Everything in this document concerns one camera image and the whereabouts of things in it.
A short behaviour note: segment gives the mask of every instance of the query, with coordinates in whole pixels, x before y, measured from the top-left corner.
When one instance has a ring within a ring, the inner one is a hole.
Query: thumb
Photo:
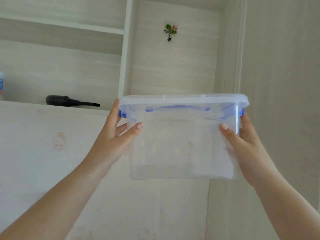
[[[143,122],[139,122],[132,126],[126,133],[119,136],[122,145],[129,145],[140,133],[143,128]]]
[[[220,124],[219,129],[234,149],[243,144],[244,141],[227,124]]]

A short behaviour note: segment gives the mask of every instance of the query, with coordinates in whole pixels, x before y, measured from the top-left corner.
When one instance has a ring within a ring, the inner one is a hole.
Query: bottle
[[[79,100],[71,99],[68,96],[59,96],[59,95],[49,95],[48,97],[46,97],[45,101],[47,105],[55,105],[55,106],[63,106],[63,107],[80,106],[80,105],[100,107],[100,104],[80,102]]]
[[[5,78],[5,74],[3,72],[0,72],[0,101],[1,100],[6,100],[5,97],[3,96],[3,81]]]

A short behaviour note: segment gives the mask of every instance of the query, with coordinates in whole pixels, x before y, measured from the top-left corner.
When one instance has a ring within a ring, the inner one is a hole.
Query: white plastic lid
[[[204,104],[238,103],[241,108],[249,105],[244,94],[215,93],[193,95],[130,95],[120,99],[119,107],[127,104]]]

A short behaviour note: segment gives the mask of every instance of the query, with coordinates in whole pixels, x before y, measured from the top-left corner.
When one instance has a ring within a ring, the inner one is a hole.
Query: white bottle
[[[3,72],[0,72],[0,101],[5,100],[5,97],[3,96],[3,80],[5,78],[5,74]]]

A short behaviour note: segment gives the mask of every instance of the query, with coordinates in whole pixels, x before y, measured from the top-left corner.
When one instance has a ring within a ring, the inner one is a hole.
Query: hand
[[[256,186],[260,179],[268,177],[270,173],[278,174],[278,170],[257,136],[247,115],[240,117],[242,128],[238,136],[226,124],[220,125],[222,135],[233,147],[241,171],[245,179],[252,186]]]
[[[143,127],[143,123],[139,122],[121,135],[127,129],[127,124],[117,127],[121,120],[118,104],[119,100],[116,99],[91,150],[79,165],[87,170],[99,171],[102,178],[106,176],[111,166],[124,154],[127,147]]]

